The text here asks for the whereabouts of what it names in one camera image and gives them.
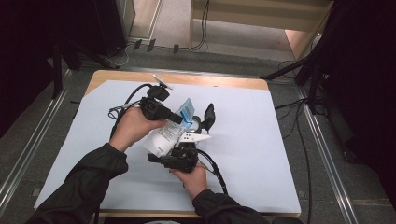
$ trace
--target black curtain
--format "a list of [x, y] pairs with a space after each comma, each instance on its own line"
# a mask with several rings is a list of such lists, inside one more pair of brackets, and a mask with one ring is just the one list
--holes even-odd
[[354, 133], [346, 147], [378, 173], [396, 208], [396, 5], [336, 4], [334, 11], [347, 7], [348, 13], [324, 50], [322, 64], [330, 76], [323, 86]]
[[52, 81], [50, 33], [37, 5], [0, 3], [0, 137]]

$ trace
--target gray carpet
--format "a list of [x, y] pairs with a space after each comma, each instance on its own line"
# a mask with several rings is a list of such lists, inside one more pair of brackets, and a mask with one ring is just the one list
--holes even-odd
[[[182, 70], [207, 73], [229, 74], [236, 77], [257, 77], [269, 74], [277, 69], [278, 62], [242, 58], [211, 53], [180, 52], [173, 54], [171, 49], [155, 49], [146, 53], [145, 47], [130, 50], [130, 61], [120, 70], [131, 70], [136, 67], [168, 70]], [[69, 90], [61, 107], [53, 119], [47, 133], [39, 145], [28, 170], [10, 200], [5, 213], [0, 217], [0, 223], [23, 223], [34, 212], [36, 197], [30, 196], [32, 189], [40, 189], [47, 178], [60, 147], [72, 123], [72, 118], [78, 110], [78, 105], [70, 101], [80, 101], [90, 81], [92, 73], [101, 67], [85, 57], [81, 57], [83, 67], [74, 71]], [[297, 88], [292, 82], [282, 77], [277, 82], [270, 82], [269, 88], [275, 105], [283, 105], [298, 100]], [[50, 101], [51, 86], [45, 89], [36, 101], [21, 115], [9, 132], [0, 139], [1, 176], [4, 180], [12, 169], [19, 154], [32, 134], [36, 124], [44, 113]], [[281, 117], [288, 109], [276, 111]], [[279, 121], [283, 135], [292, 128], [295, 120], [295, 110]], [[376, 174], [364, 165], [346, 163], [342, 157], [341, 145], [332, 130], [332, 125], [323, 116], [318, 116], [322, 131], [332, 150], [333, 159], [337, 165], [346, 190], [354, 203], [355, 212], [360, 223], [396, 223], [396, 213], [387, 202], [386, 195], [378, 183]], [[307, 146], [312, 175], [312, 218], [311, 223], [345, 223], [332, 186], [318, 153], [318, 147], [308, 125], [304, 113], [299, 118], [304, 142]], [[304, 223], [308, 212], [308, 180], [306, 160], [302, 142], [295, 128], [284, 140], [290, 168], [296, 190], [300, 195], [302, 214], [299, 217]]]

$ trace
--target person's left hand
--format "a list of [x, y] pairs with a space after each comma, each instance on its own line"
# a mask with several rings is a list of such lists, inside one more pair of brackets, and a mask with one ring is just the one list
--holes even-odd
[[116, 150], [124, 152], [133, 143], [148, 135], [153, 129], [165, 126], [166, 120], [147, 120], [140, 108], [129, 108], [122, 116], [113, 137], [108, 142]]

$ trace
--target table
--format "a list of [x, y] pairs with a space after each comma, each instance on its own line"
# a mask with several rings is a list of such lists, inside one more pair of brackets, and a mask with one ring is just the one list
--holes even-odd
[[[329, 0], [210, 0], [207, 19], [285, 29], [296, 60], [322, 31], [332, 9]], [[194, 19], [202, 19], [206, 0], [191, 0], [190, 39]]]
[[[177, 110], [190, 97], [195, 115], [202, 117], [207, 106], [214, 104], [217, 120], [210, 130], [213, 138], [200, 142], [198, 148], [218, 164], [233, 198], [264, 215], [300, 215], [274, 106], [264, 80], [175, 72], [157, 75], [174, 85], [169, 98], [163, 102], [172, 110]], [[138, 85], [153, 82], [151, 76], [148, 72], [97, 71], [93, 74], [35, 207], [62, 184], [80, 158], [108, 140], [114, 124], [114, 120], [107, 117], [108, 109], [122, 105]], [[139, 91], [136, 99], [145, 95], [146, 91]], [[143, 149], [143, 142], [144, 139], [126, 151], [130, 170], [111, 180], [100, 215], [197, 217], [179, 180], [162, 165], [147, 161], [148, 152]], [[207, 181], [211, 189], [221, 192], [212, 174], [208, 173]]]

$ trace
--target metal rail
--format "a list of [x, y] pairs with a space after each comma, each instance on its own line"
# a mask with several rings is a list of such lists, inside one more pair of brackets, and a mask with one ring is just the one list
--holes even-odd
[[[306, 92], [302, 88], [298, 88], [298, 92], [301, 99], [307, 97]], [[323, 160], [324, 167], [326, 169], [327, 175], [329, 176], [330, 183], [332, 184], [332, 190], [334, 191], [335, 198], [337, 199], [338, 205], [340, 206], [340, 210], [344, 216], [344, 220], [346, 224], [358, 224], [359, 221], [353, 210], [353, 206], [347, 194], [347, 190], [344, 187], [343, 181], [341, 180], [334, 161], [332, 160], [332, 154], [320, 130], [317, 117], [311, 114], [308, 106], [304, 107], [304, 112], [311, 128], [312, 134], [314, 135], [315, 141], [318, 145], [320, 157]]]
[[37, 151], [44, 134], [46, 133], [48, 127], [50, 126], [56, 112], [58, 111], [66, 93], [68, 90], [68, 84], [72, 77], [72, 72], [67, 70], [64, 74], [64, 88], [58, 94], [57, 98], [50, 101], [49, 106], [41, 118], [40, 122], [35, 127], [35, 131], [24, 147], [20, 157], [12, 168], [11, 172], [8, 174], [6, 181], [0, 189], [0, 217], [4, 214], [9, 201], [12, 198], [15, 190], [17, 189], [21, 179], [26, 172], [32, 158]]

